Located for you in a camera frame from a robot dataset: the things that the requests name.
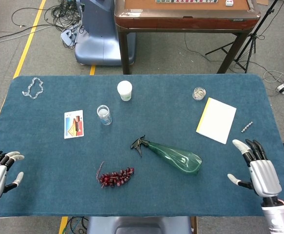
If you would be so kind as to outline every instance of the yellow floor line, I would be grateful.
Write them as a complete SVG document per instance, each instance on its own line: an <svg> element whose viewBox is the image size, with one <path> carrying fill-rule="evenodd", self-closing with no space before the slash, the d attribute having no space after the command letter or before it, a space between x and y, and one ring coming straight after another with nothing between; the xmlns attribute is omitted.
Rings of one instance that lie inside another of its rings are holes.
<svg viewBox="0 0 284 234"><path fill-rule="evenodd" d="M68 217L64 216L62 217L62 220L60 221L59 231L58 234L62 234L66 225L67 225Z"/></svg>
<svg viewBox="0 0 284 234"><path fill-rule="evenodd" d="M42 1L41 1L41 4L40 4L39 9L42 9L42 8L44 7L45 1L46 1L46 0L42 0ZM33 26L37 26L37 25L38 25L38 22L39 22L41 13L42 13L42 10L38 10ZM22 68L22 66L23 66L23 64L24 64L24 61L25 61L25 58L26 58L26 55L27 55L27 52L28 52L30 43L31 43L31 41L32 41L32 39L33 39L33 36L34 36L34 34L35 34L35 30L36 30L36 27L33 27L33 28L31 29L31 34L29 34L27 43L26 43L25 48L24 48L24 50L23 50L23 53L22 53L22 55L21 55L21 57L20 57L19 64L17 65L17 68L16 68L16 71L15 71L15 73L14 73L13 79L16 78L16 77L18 77L19 74L20 74L20 70L21 70L21 68Z"/></svg>
<svg viewBox="0 0 284 234"><path fill-rule="evenodd" d="M95 74L95 65L92 65L91 69L90 69L90 76L93 76L94 74ZM63 233L64 228L67 225L67 221L68 221L68 217L67 216L63 216L62 220L60 221L58 234L62 234Z"/></svg>
<svg viewBox="0 0 284 234"><path fill-rule="evenodd" d="M45 4L45 1L46 1L46 0L42 0L42 1L41 1L41 4L40 4L39 9L43 9L44 4ZM40 16L41 16L41 13L42 13L42 10L38 10L33 26L37 26L37 25L38 25L39 19L40 19ZM20 74L21 68L22 68L22 66L23 66L23 64L24 64L24 61L25 61L27 52L28 52L28 50L29 50L29 46L30 46L31 41L32 41L32 39L33 39L33 37L34 37L34 34L35 34L34 32L35 32L35 31L36 31L36 27L33 27L33 28L31 29L31 31L30 31L30 34L29 34L27 43L26 43L25 48L24 48L24 50L23 50L23 53L22 53L22 55L21 55L21 57L20 57L19 64L18 64L18 66L17 66L17 68L16 68L16 71L15 71L15 73L14 73L13 79L15 79L16 77L18 77L19 74Z"/></svg>
<svg viewBox="0 0 284 234"><path fill-rule="evenodd" d="M90 69L90 76L93 76L94 74L95 74L95 65L92 65Z"/></svg>

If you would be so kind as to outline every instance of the tripod stand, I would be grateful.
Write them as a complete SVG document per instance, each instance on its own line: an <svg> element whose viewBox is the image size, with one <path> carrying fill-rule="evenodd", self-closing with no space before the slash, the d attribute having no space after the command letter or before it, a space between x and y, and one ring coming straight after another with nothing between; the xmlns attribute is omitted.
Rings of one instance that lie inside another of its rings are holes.
<svg viewBox="0 0 284 234"><path fill-rule="evenodd" d="M247 41L247 43L245 44L244 48L242 49L242 51L240 52L239 56L234 59L234 62L240 66L244 71L245 73L247 73L248 71L248 67L249 67L249 62L250 62L250 58L251 58L251 55L252 55L252 49L254 48L254 53L256 53L256 39L257 39L257 33L258 31L260 30L261 26L263 25L264 21L266 20L266 18L271 14L273 13L275 10L274 10L274 6L275 4L277 3L278 0L274 0L273 3L271 4L271 6L269 7L269 9L267 10L267 12L265 13L265 15L263 16L262 20L260 21L259 25L256 27L256 29L254 30L253 33L250 33L249 34L249 40ZM222 50L224 51L226 54L228 53L227 50L225 49L225 47L229 46L229 45L232 45L234 42L231 42L229 44L226 44L224 46L221 46L215 50L212 50L208 53L206 53L205 55L208 55L208 54L211 54L215 51L218 51L218 50ZM249 50L249 55L248 55L248 59L247 59L247 63L246 63L246 67L244 67L240 62L240 58L242 57L243 53L245 52L246 48L249 46L249 44L251 43L251 47L250 47L250 50Z"/></svg>

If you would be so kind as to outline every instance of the wooden table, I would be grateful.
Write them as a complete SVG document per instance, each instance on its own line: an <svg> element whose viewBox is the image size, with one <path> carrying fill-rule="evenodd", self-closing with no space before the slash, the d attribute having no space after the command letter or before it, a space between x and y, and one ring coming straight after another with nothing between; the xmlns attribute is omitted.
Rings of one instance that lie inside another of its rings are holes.
<svg viewBox="0 0 284 234"><path fill-rule="evenodd" d="M225 73L261 14L256 0L217 3L156 3L155 0L116 0L115 22L119 35L123 74L129 74L127 34L130 32L233 33L236 39L220 66Z"/></svg>

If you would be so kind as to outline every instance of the grape cluster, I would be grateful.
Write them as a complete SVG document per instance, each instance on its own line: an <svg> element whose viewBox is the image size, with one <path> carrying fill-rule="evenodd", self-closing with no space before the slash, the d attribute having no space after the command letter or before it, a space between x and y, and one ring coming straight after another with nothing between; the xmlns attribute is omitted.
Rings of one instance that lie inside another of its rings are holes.
<svg viewBox="0 0 284 234"><path fill-rule="evenodd" d="M128 167L125 170L120 170L120 172L102 174L98 181L102 185L102 188L107 186L114 187L115 185L121 186L127 183L133 174L134 168Z"/></svg>

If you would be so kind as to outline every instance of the table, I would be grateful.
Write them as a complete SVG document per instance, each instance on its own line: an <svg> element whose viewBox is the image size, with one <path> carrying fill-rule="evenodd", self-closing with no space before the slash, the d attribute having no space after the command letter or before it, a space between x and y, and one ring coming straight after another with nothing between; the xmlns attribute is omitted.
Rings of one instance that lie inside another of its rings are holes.
<svg viewBox="0 0 284 234"><path fill-rule="evenodd" d="M0 114L0 150L25 155L8 173L7 182L19 171L24 179L0 199L0 216L262 215L262 200L227 178L227 173L250 177L231 143L235 138L263 144L284 200L284 148L258 76L39 76L44 91L35 100L21 93L32 78L12 81ZM123 79L133 85L128 102L116 89ZM192 98L197 86L207 91L202 101ZM208 97L237 108L226 145L195 132ZM109 126L98 119L100 104L110 108ZM75 110L83 110L84 136L64 139L64 113ZM249 121L254 124L241 133ZM179 172L143 146L140 157L130 145L144 134L199 155L203 163L198 175ZM103 173L134 167L135 174L124 186L101 189L95 178L101 161Z"/></svg>
<svg viewBox="0 0 284 234"><path fill-rule="evenodd" d="M232 7L217 3L156 3L155 0L116 0L123 74L130 73L127 34L130 32L233 33L236 39L218 73L225 73L261 17L256 0L237 0Z"/></svg>

